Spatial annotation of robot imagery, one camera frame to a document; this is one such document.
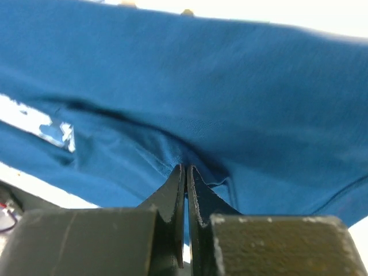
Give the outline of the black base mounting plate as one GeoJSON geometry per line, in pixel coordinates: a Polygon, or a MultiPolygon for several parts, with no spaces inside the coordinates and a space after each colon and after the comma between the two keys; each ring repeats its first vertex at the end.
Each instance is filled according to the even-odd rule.
{"type": "Polygon", "coordinates": [[[31,224],[35,224],[39,221],[37,214],[59,213],[63,209],[36,195],[1,181],[1,212],[11,221],[10,226],[1,226],[1,233],[10,232],[14,229],[23,218],[24,213],[31,212],[31,218],[33,219],[31,224]]]}

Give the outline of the blue Mickey t-shirt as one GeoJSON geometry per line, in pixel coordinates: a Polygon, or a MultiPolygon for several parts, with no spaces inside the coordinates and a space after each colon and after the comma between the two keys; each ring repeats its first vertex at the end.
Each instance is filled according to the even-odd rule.
{"type": "Polygon", "coordinates": [[[245,214],[367,216],[367,41],[1,2],[1,162],[101,207],[180,163],[245,214]]]}

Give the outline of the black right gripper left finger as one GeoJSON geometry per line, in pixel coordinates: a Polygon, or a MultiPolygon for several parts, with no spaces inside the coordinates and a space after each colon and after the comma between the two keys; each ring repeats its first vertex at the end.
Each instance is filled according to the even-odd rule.
{"type": "Polygon", "coordinates": [[[37,214],[35,224],[24,213],[5,241],[1,274],[178,275],[184,201],[185,168],[177,165],[136,208],[64,208],[37,214]]]}

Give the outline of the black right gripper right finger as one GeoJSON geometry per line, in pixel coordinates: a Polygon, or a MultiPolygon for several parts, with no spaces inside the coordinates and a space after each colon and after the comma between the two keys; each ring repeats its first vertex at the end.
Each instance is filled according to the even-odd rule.
{"type": "Polygon", "coordinates": [[[248,216],[187,169],[193,275],[366,275],[355,243],[334,216],[248,216]]]}

